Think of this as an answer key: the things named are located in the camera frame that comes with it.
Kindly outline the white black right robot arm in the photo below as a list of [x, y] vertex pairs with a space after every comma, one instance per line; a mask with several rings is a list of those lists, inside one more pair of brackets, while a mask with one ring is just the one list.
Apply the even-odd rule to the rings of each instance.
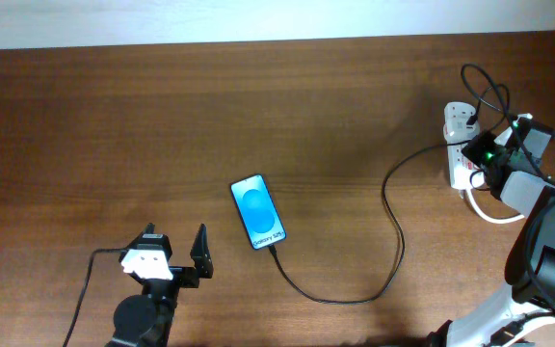
[[502, 286], [465, 317], [429, 333], [426, 345], [526, 346], [527, 334], [555, 324], [555, 184], [524, 163], [539, 161], [552, 137], [551, 128], [519, 117], [500, 136], [486, 132], [465, 147], [492, 194], [526, 221]]

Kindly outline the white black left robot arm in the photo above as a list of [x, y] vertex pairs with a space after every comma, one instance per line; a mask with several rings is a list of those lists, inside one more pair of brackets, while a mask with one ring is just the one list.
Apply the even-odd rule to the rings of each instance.
[[202, 279], [213, 277], [206, 225], [200, 225], [190, 250], [194, 264], [170, 265], [169, 237], [155, 231], [154, 224], [124, 248], [119, 263], [125, 274], [142, 286], [142, 292], [122, 300], [114, 315], [114, 333], [107, 347], [166, 347], [179, 291], [197, 288]]

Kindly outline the blue Galaxy smartphone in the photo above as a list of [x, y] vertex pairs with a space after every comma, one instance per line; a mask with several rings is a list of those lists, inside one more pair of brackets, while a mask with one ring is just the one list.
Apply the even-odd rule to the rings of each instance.
[[270, 247], [286, 239], [287, 232], [261, 174], [231, 183], [230, 192], [250, 244], [255, 250]]

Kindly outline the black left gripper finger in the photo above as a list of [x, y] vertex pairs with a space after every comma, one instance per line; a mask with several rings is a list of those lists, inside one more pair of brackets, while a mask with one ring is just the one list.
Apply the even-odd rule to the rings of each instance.
[[160, 251], [165, 254], [166, 260], [172, 256], [169, 237], [156, 233], [153, 223], [148, 223], [144, 230], [124, 248], [123, 253], [127, 254], [129, 251]]
[[194, 261], [194, 267], [200, 278], [211, 279], [213, 277], [214, 265], [208, 247], [207, 228], [205, 224], [199, 226], [190, 251], [190, 257]]

